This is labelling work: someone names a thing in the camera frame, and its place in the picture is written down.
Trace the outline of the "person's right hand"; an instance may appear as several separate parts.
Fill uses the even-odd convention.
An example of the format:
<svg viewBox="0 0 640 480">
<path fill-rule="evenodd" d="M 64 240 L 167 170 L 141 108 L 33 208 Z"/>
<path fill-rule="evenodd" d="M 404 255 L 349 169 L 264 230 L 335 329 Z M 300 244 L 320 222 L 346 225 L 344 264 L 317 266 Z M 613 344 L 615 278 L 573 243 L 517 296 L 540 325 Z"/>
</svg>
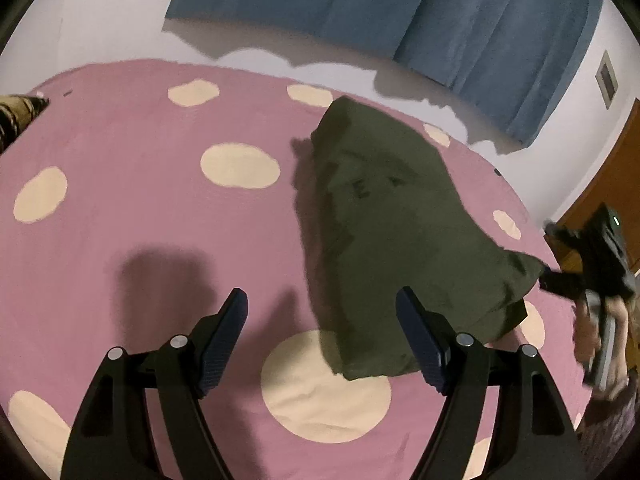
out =
<svg viewBox="0 0 640 480">
<path fill-rule="evenodd" d="M 630 383 L 629 371 L 639 368 L 639 296 L 626 302 L 608 298 L 604 308 L 614 318 L 616 332 L 605 386 L 592 392 L 597 400 L 613 401 Z M 589 364 L 602 346 L 599 327 L 585 296 L 576 301 L 574 312 L 574 356 L 578 363 Z"/>
</svg>

